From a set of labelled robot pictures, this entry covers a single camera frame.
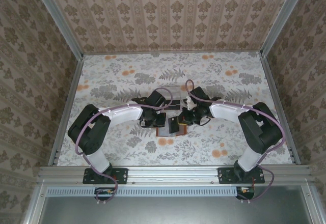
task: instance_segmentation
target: aluminum frame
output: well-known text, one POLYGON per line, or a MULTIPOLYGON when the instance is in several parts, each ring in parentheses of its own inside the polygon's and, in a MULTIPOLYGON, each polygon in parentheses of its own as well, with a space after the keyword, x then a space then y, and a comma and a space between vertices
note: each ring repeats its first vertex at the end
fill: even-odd
MULTIPOLYGON (((46 197, 96 197, 97 187, 48 187, 46 197)), ((236 197, 236 187, 135 187, 121 185, 116 197, 236 197)))
POLYGON ((291 134, 291 131, 290 131, 290 127, 289 127, 289 124, 287 123, 286 116, 285 116, 285 113, 284 113, 284 110, 283 110, 283 107, 282 107, 282 103, 281 103, 279 94, 277 92, 277 88, 276 88, 276 85, 275 85, 275 82, 274 82, 274 79, 273 79, 273 75, 271 73, 271 70, 270 70, 270 67, 269 67, 269 64, 268 64, 268 61, 267 61, 267 58, 266 58, 266 56, 263 56, 262 54, 260 54, 259 56, 260 56, 261 65, 262 65, 263 70, 265 72, 265 77, 266 77, 266 80, 267 80, 267 84, 269 86, 271 97, 273 99, 275 109, 276 109, 276 112, 277 112, 278 117, 279 117, 280 124, 281 124, 281 126, 283 127, 283 129, 285 131, 286 142, 288 144, 288 147, 290 148, 290 150, 289 150, 290 154, 292 154, 292 157, 293 157, 294 162, 296 164, 301 164, 300 158, 299 158, 299 155, 297 153, 297 150, 296 150, 296 147, 295 147, 295 144, 294 144, 294 141, 293 141, 293 137, 292 137, 292 134, 291 134))
MULTIPOLYGON (((219 184, 218 168, 230 165, 211 166, 127 166, 128 187, 225 187, 250 186, 250 184, 219 184)), ((325 215, 320 207, 321 203, 314 191, 313 178, 307 165, 278 164, 264 165, 273 171, 275 186, 301 186, 306 196, 306 204, 313 223, 325 223, 325 215)), ((61 187, 89 187, 94 185, 83 184, 86 166, 46 166, 41 167, 32 200, 27 211, 24 224, 35 224, 45 203, 47 189, 51 186, 61 187)), ((271 174, 264 172, 266 182, 259 186, 266 186, 271 180, 271 174)), ((103 184, 96 187, 112 187, 103 184)))
POLYGON ((81 72, 83 70, 83 65, 84 65, 83 60, 80 60, 77 63, 77 67, 76 67, 76 70, 75 70, 75 73, 74 73, 74 76, 73 76, 73 79, 72 79, 72 82, 71 82, 71 86, 70 86, 70 90, 69 90, 69 93, 68 93, 67 101, 66 101, 63 113, 62 113, 62 117, 61 117, 61 120, 60 120, 59 128, 58 128, 58 131, 57 131, 55 142, 53 144, 53 148, 52 148, 52 151, 51 151, 51 155, 50 155, 48 165, 53 165, 53 163, 55 162, 57 153, 58 153, 58 149, 61 148, 61 145, 63 143, 65 133, 66 133, 66 130, 67 130, 67 125, 68 125, 71 109, 72 109, 72 105, 73 105, 73 100, 75 98, 77 87, 78 87, 78 82, 79 82, 80 76, 82 74, 81 72))

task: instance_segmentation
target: floral tablecloth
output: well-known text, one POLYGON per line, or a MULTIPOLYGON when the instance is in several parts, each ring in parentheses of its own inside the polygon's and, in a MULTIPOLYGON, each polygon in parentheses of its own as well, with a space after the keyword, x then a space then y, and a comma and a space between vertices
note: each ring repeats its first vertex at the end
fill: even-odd
MULTIPOLYGON (((190 78, 209 97, 241 104, 262 101, 276 115, 257 52, 92 55, 84 57, 68 128, 89 103, 115 106, 148 96, 159 86, 180 86, 186 97, 184 83, 190 78)), ((246 145, 239 124, 213 119, 177 137, 156 137, 155 129, 130 121, 110 127, 102 148, 113 165, 217 165, 233 164, 246 145)), ((263 163, 291 163, 286 145, 263 163)), ((86 165, 68 135, 58 165, 86 165)))

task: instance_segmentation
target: black mounting plate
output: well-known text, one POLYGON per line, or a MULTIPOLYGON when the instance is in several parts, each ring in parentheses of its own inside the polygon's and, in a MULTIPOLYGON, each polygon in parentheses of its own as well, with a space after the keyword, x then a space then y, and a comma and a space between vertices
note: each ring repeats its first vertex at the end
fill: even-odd
MULTIPOLYGON (((128 168, 113 168, 110 174, 118 184, 127 184, 128 168)), ((91 168, 84 171, 83 184, 114 184, 109 178, 96 174, 91 168)))
POLYGON ((263 170, 259 167, 253 168, 250 172, 246 174, 242 181, 234 174, 233 167, 221 167, 218 168, 218 176, 220 184, 233 184, 233 183, 243 183, 252 184, 254 183, 265 183, 263 170))

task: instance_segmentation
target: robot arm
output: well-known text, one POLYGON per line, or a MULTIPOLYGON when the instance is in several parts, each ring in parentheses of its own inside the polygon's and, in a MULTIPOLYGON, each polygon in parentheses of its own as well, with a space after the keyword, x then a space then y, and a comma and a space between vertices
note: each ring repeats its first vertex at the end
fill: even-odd
MULTIPOLYGON (((266 104, 259 102, 252 107, 274 118, 266 104)), ((251 110, 225 104, 212 104, 209 109, 214 118, 239 122, 242 127, 248 146, 236 161, 235 171, 237 168, 238 171, 251 171, 264 157, 268 148, 282 138, 281 131, 272 121, 251 110)))
MULTIPOLYGON (((115 126, 127 121, 139 120, 145 122, 143 127, 163 127, 165 124, 165 113, 158 113, 156 110, 148 107, 139 106, 139 104, 159 107, 165 101, 165 98, 157 91, 153 91, 147 98, 136 98, 127 104, 117 106, 96 117, 84 131, 79 140, 78 146, 91 165, 100 173, 110 174, 112 166, 106 159, 101 146, 109 126, 115 126)), ((99 111, 107 108, 96 108, 94 105, 87 105, 79 114, 77 119, 68 130, 68 136, 76 143, 79 134, 85 124, 99 111)))
MULTIPOLYGON (((216 101, 219 99, 209 99, 200 87, 193 89, 191 94, 204 100, 216 101)), ((282 138, 280 129, 273 121, 249 109, 224 103, 202 102, 193 97, 191 99, 196 104, 196 107, 191 111, 188 110, 181 113, 178 119, 183 123, 186 121, 188 125, 191 125, 192 122, 200 125, 201 118, 205 116, 240 123, 248 146, 243 155, 234 164, 234 173, 239 181, 246 176, 247 172, 255 168, 260 160, 265 157, 266 151, 282 138)), ((264 112, 275 119, 267 105, 262 102, 253 105, 252 108, 264 112)))

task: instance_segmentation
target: patterned wallpaper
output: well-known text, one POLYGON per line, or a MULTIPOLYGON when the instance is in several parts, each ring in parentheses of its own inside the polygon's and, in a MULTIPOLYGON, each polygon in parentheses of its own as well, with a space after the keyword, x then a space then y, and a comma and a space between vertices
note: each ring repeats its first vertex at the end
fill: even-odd
POLYGON ((268 61, 302 163, 326 204, 326 0, 299 0, 268 61))
POLYGON ((41 0, 0 0, 0 223, 23 218, 75 65, 41 0))
POLYGON ((284 0, 56 0, 84 53, 258 50, 284 0))

